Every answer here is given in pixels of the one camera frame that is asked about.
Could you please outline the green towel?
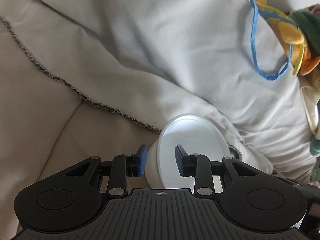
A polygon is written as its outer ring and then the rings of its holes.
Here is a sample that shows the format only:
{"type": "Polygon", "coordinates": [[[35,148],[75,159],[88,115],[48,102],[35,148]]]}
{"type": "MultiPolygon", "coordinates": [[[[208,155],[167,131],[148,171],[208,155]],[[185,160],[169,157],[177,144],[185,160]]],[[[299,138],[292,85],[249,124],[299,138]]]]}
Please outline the green towel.
{"type": "Polygon", "coordinates": [[[319,3],[300,10],[291,10],[289,17],[297,23],[308,40],[313,56],[319,56],[319,3]]]}

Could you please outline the grey sofa cover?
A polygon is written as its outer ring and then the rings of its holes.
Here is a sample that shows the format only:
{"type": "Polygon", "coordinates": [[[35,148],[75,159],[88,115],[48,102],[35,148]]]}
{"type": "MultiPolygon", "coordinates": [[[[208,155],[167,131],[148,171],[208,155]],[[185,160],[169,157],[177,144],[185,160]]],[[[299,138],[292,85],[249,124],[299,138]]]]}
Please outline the grey sofa cover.
{"type": "Polygon", "coordinates": [[[254,68],[249,0],[1,0],[1,239],[25,187],[90,155],[215,124],[244,162],[311,184],[300,84],[254,68]]]}

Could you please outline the cream cloth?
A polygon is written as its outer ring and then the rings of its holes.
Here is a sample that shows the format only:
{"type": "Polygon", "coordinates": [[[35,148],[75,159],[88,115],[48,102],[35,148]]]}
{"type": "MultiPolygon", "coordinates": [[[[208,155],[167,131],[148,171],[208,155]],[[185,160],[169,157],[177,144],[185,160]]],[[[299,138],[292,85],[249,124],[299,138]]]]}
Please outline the cream cloth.
{"type": "Polygon", "coordinates": [[[319,79],[313,82],[306,76],[300,76],[300,93],[303,100],[305,114],[309,123],[311,132],[316,140],[319,140],[319,79]]]}

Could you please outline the yellow orange plush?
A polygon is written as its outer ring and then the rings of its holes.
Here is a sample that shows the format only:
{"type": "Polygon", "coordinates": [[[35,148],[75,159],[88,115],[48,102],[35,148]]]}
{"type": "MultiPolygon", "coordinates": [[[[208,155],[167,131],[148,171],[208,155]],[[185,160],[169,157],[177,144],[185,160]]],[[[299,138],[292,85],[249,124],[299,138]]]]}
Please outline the yellow orange plush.
{"type": "Polygon", "coordinates": [[[284,75],[289,64],[293,65],[293,76],[306,76],[314,71],[319,65],[319,56],[312,55],[306,36],[299,25],[289,17],[289,14],[287,15],[284,12],[267,5],[268,0],[249,1],[254,10],[251,31],[251,48],[254,65],[258,73],[267,80],[275,80],[284,75]],[[259,15],[262,16],[271,27],[287,57],[285,66],[278,74],[265,74],[259,69],[257,51],[255,48],[259,15]]]}

